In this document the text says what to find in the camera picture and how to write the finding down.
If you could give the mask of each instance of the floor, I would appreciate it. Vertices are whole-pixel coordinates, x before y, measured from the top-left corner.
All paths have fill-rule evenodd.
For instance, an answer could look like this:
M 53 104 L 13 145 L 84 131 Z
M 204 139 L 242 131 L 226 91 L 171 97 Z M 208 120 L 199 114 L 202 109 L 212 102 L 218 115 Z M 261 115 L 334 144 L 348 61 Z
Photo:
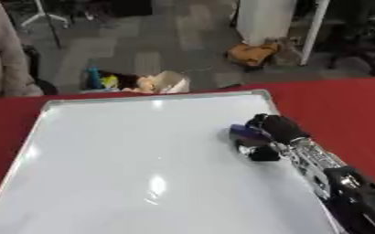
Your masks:
M 80 19 L 68 29 L 56 24 L 61 50 L 43 21 L 31 25 L 21 37 L 42 55 L 41 78 L 54 83 L 62 93 L 79 92 L 86 75 L 84 70 L 91 65 L 138 75 L 177 71 L 190 77 L 191 90 L 367 76 L 367 67 L 354 58 L 341 61 L 338 69 L 325 69 L 326 54 L 315 54 L 304 67 L 271 66 L 243 73 L 222 56 L 227 48 L 241 42 L 238 33 L 228 27 L 232 1 L 153 0 L 152 16 Z

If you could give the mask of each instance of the black chair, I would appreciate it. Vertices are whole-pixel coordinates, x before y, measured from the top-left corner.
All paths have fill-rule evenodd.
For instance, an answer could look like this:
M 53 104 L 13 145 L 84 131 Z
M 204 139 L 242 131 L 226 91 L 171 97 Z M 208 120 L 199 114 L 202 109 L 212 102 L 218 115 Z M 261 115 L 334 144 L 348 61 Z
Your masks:
M 53 84 L 39 78 L 40 55 L 38 51 L 29 45 L 23 45 L 23 50 L 27 55 L 29 74 L 34 79 L 34 82 L 42 89 L 44 95 L 57 95 L 58 89 Z
M 375 76 L 375 0 L 332 1 L 329 13 L 344 22 L 333 28 L 327 47 L 333 55 L 328 68 L 334 69 L 339 59 L 357 57 L 370 66 Z

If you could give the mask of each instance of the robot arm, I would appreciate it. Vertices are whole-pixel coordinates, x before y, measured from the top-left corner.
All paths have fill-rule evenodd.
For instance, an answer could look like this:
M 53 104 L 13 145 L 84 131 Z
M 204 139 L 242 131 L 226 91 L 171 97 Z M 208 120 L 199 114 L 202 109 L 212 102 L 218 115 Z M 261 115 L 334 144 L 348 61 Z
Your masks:
M 258 114 L 232 125 L 230 138 L 253 161 L 288 157 L 350 234 L 375 234 L 375 183 L 314 142 L 293 121 Z

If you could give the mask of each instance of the beige sweater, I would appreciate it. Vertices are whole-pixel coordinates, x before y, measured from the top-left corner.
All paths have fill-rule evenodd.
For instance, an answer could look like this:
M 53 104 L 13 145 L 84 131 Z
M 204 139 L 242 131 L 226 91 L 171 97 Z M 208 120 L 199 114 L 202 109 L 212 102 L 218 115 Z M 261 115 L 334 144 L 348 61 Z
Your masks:
M 0 96 L 38 96 L 41 89 L 28 74 L 27 58 L 0 4 Z

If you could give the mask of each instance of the red tablecloth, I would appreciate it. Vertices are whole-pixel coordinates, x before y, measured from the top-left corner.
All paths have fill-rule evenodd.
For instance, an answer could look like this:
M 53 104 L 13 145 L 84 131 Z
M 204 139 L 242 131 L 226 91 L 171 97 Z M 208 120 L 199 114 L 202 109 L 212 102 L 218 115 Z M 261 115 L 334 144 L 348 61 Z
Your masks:
M 327 150 L 375 179 L 375 79 L 268 83 L 279 111 L 299 122 Z M 0 183 L 42 105 L 51 99 L 129 97 L 132 93 L 0 99 Z

